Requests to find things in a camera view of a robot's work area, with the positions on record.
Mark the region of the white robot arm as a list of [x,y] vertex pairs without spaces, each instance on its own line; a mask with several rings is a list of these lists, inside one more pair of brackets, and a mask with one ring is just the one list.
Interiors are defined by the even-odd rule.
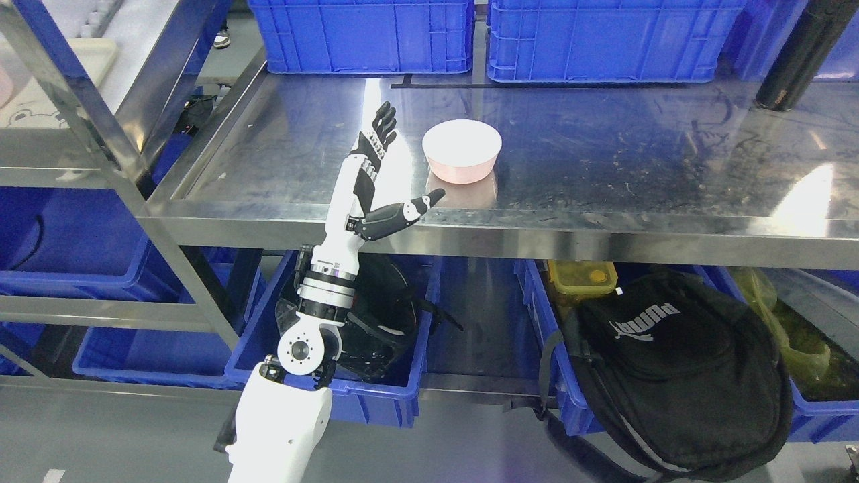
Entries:
[[300,482],[330,422],[330,388],[353,305],[356,248],[303,250],[295,297],[275,354],[257,363],[234,413],[226,447],[230,482]]

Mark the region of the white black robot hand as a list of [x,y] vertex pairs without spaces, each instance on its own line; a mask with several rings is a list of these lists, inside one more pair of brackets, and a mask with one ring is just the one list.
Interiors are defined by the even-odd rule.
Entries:
[[314,272],[353,281],[365,242],[411,227],[446,195],[444,189],[434,189],[411,201],[372,208],[378,174],[397,135],[395,116],[395,107],[383,102],[344,158],[326,214],[325,239],[313,249]]

